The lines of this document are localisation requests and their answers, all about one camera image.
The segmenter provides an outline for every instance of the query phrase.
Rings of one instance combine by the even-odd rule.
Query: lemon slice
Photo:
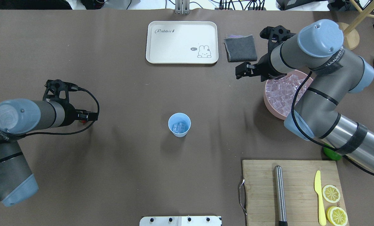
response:
[[[332,185],[323,187],[322,196],[330,203],[337,203],[340,200],[340,192],[338,188]]]
[[[334,226],[345,226],[348,222],[346,211],[337,206],[328,208],[326,218]]]

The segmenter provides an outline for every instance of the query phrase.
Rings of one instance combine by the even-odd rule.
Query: stainless steel rolling pin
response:
[[[287,226],[285,191],[283,189],[282,167],[275,166],[276,196],[278,199],[279,226]]]

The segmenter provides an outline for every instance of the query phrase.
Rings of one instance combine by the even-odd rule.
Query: plastic knife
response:
[[[322,200],[322,187],[321,187],[321,172],[317,170],[314,180],[314,190],[318,195],[318,222],[320,225],[326,225],[325,209]]]

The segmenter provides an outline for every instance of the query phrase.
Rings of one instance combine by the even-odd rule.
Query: gray cloth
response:
[[[229,62],[256,61],[258,59],[253,35],[231,36],[225,39],[225,46]]]

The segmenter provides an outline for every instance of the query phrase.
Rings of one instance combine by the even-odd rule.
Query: metal bracket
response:
[[[222,226],[221,216],[152,216],[142,217],[139,226]]]
[[[176,8],[174,12],[176,14],[190,14],[190,0],[176,0]]]

